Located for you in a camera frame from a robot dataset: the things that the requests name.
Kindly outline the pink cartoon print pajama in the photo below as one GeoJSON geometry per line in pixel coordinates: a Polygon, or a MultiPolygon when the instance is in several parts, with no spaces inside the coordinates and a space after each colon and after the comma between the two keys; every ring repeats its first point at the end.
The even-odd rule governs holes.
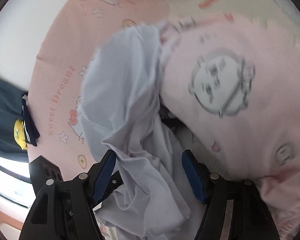
{"type": "Polygon", "coordinates": [[[258,182],[282,239],[300,229],[300,49],[279,25],[214,16],[162,33],[164,105],[233,180],[258,182]]]}

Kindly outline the yellow plush toy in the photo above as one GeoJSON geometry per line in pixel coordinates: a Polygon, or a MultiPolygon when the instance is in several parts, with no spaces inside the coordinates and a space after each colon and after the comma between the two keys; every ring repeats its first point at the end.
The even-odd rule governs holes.
{"type": "Polygon", "coordinates": [[[26,142],[24,127],[23,127],[23,122],[20,119],[17,119],[14,123],[13,134],[14,134],[15,142],[19,145],[19,147],[23,151],[27,150],[27,142],[26,142]]]}

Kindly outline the white shirt navy trim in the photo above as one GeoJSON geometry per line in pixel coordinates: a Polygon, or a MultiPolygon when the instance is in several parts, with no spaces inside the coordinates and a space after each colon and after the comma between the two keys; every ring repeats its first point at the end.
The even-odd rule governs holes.
{"type": "Polygon", "coordinates": [[[159,29],[130,27],[100,46],[84,76],[79,122],[95,159],[116,154],[123,185],[97,216],[119,239],[181,239],[191,210],[173,180],[178,148],[159,115],[159,29]]]}

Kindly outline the dark teal curtain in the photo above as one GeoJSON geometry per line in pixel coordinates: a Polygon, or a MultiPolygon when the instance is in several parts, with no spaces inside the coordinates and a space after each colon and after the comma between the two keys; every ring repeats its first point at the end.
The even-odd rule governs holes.
{"type": "Polygon", "coordinates": [[[0,79],[0,157],[27,163],[27,151],[14,139],[15,121],[23,119],[22,97],[27,94],[0,79]]]}

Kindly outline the pink cream Hello Kitty blanket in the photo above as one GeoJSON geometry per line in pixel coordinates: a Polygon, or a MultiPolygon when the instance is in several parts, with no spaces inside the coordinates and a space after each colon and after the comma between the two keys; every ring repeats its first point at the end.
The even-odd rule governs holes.
{"type": "Polygon", "coordinates": [[[237,12],[263,23],[275,21],[300,46],[300,15],[288,0],[68,0],[37,55],[28,106],[40,138],[30,160],[43,156],[70,180],[94,158],[76,120],[80,88],[96,47],[127,24],[171,16],[237,12]]]}

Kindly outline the navy white-striped folded garment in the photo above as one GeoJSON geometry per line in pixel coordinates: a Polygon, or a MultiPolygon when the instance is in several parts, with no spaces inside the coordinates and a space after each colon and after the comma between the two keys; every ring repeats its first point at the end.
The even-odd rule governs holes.
{"type": "Polygon", "coordinates": [[[37,139],[40,137],[39,131],[34,124],[33,118],[27,106],[27,94],[22,96],[23,104],[23,128],[25,133],[25,141],[27,144],[31,144],[34,147],[37,147],[37,139]]]}

